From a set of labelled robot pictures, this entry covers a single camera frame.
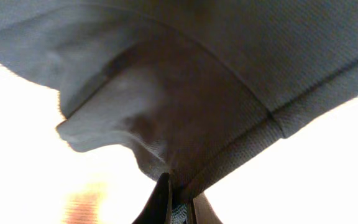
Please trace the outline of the black polo shirt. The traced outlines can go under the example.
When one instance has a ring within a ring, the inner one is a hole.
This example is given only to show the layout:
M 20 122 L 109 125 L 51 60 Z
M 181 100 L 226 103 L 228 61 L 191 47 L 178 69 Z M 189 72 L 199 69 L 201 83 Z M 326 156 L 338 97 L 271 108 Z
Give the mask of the black polo shirt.
M 0 1 L 0 64 L 183 203 L 358 96 L 358 1 Z

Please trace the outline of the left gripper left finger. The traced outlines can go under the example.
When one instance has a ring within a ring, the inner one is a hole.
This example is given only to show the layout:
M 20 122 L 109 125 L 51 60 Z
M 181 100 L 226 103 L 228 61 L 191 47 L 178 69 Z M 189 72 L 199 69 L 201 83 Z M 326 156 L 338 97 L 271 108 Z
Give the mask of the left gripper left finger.
M 132 224 L 170 224 L 172 215 L 172 184 L 169 173 L 163 173 L 139 216 Z

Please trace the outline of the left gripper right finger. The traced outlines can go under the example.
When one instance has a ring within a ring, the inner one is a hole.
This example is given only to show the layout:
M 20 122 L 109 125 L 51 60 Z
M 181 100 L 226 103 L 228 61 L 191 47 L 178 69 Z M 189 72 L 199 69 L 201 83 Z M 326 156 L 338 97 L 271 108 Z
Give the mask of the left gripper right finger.
M 197 224 L 223 224 L 204 193 L 194 198 L 193 202 Z

